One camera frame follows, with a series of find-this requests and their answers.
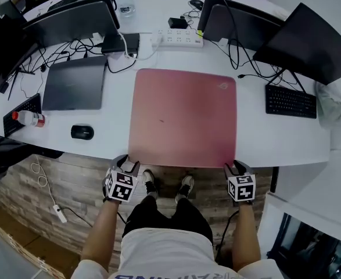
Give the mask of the translucent plastic bag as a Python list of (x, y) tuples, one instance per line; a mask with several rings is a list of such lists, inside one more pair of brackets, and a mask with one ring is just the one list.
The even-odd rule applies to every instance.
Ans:
[(320, 125), (332, 129), (341, 123), (341, 92), (335, 84), (315, 84)]

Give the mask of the person's black trousers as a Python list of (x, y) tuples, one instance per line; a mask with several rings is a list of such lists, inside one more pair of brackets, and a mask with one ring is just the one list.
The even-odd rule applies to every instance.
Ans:
[(212, 230), (201, 212), (188, 200), (181, 199), (175, 213), (166, 217), (157, 209), (157, 203), (152, 196), (146, 196), (136, 205), (127, 219), (123, 235), (142, 228), (164, 228), (198, 233), (213, 240)]

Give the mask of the black desk leg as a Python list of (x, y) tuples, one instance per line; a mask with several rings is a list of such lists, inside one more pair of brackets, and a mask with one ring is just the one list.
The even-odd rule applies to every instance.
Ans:
[(275, 193), (276, 191), (278, 175), (279, 175), (279, 167), (275, 166), (272, 168), (272, 177), (271, 177), (271, 184), (270, 184), (270, 192), (272, 193)]

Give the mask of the person's left shoe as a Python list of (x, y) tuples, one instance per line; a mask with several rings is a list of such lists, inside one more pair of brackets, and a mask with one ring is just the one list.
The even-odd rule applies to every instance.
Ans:
[(159, 194), (155, 185), (155, 177), (149, 169), (146, 169), (142, 173), (142, 182), (146, 188), (147, 196), (152, 196), (153, 198), (157, 199)]

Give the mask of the grey-backed monitor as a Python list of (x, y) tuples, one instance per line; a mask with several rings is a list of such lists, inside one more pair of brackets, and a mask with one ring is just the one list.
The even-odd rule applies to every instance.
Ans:
[(111, 0), (73, 2), (22, 25), (44, 47), (91, 38), (94, 33), (117, 35), (119, 28)]
[(246, 49), (257, 51), (284, 24), (273, 15), (231, 0), (204, 0), (198, 30), (214, 42), (238, 41)]

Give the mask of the red-capped plastic bottle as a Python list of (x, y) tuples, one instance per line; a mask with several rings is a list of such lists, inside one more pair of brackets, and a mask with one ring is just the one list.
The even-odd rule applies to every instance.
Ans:
[(14, 111), (12, 113), (12, 119), (24, 126), (34, 127), (43, 127), (46, 122), (46, 118), (43, 114), (34, 113), (28, 110)]

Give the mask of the black power adapter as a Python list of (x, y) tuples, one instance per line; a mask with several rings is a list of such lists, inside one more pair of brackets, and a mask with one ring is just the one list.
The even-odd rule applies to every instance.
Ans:
[(168, 25), (171, 29), (187, 29), (188, 22), (184, 18), (170, 17), (168, 19)]

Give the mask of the person's white shirt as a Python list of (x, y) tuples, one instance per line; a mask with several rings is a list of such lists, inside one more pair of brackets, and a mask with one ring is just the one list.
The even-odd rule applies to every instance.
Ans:
[(121, 243), (119, 269), (109, 274), (92, 260), (82, 260), (71, 279), (284, 279), (272, 259), (239, 271), (214, 260), (211, 242), (189, 231), (142, 228)]

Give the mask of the person's left forearm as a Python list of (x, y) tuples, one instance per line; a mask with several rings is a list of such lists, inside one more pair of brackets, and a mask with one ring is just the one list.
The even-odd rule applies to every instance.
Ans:
[(119, 205), (119, 201), (103, 203), (82, 249), (82, 260), (92, 260), (106, 271), (114, 248)]

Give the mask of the person's right shoe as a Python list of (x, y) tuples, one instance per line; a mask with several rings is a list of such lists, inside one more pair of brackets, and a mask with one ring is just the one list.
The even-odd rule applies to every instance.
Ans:
[(192, 175), (186, 175), (181, 183), (181, 186), (175, 197), (175, 202), (178, 203), (181, 199), (188, 199), (194, 186), (194, 177)]

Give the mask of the pink mouse pad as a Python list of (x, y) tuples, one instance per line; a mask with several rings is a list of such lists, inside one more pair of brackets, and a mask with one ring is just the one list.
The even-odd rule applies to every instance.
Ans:
[(142, 164), (223, 167), (236, 152), (236, 82), (191, 71), (137, 71), (129, 157)]

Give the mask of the large white power strip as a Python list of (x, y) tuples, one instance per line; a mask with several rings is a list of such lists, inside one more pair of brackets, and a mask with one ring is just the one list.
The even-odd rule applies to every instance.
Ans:
[(159, 29), (152, 33), (153, 47), (185, 47), (203, 48), (203, 37), (193, 30), (188, 29)]

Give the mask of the grey closed laptop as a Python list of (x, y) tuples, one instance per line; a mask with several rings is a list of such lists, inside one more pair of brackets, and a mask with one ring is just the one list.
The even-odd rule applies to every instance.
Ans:
[(106, 56), (94, 56), (52, 65), (46, 79), (42, 110), (100, 109), (106, 60)]

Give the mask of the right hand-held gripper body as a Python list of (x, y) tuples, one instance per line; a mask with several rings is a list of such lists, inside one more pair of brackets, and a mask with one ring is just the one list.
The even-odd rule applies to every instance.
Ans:
[(228, 194), (235, 203), (253, 202), (256, 196), (256, 177), (254, 174), (228, 177)]

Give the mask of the black monitor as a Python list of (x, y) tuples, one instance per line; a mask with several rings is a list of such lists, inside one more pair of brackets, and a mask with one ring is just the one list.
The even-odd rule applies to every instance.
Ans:
[(328, 85), (341, 78), (341, 35), (300, 3), (253, 59)]
[(0, 18), (0, 88), (16, 68), (38, 49), (37, 41), (7, 16)]

